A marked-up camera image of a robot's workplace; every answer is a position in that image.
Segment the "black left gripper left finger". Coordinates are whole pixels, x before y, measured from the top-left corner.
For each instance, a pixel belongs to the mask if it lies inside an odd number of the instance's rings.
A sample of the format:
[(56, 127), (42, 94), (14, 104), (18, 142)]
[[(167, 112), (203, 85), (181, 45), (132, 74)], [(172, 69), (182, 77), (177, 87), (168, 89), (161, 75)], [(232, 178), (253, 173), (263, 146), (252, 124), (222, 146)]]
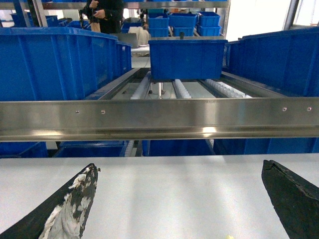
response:
[(1, 233), (2, 239), (80, 239), (97, 189), (90, 163), (33, 211)]

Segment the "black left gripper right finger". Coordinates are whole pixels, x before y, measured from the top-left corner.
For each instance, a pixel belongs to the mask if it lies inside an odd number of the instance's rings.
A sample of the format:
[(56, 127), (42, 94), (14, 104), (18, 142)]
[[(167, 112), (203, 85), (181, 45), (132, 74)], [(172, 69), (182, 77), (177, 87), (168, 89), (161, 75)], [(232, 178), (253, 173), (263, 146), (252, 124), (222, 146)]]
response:
[(264, 160), (262, 182), (291, 239), (319, 237), (319, 188), (287, 167)]

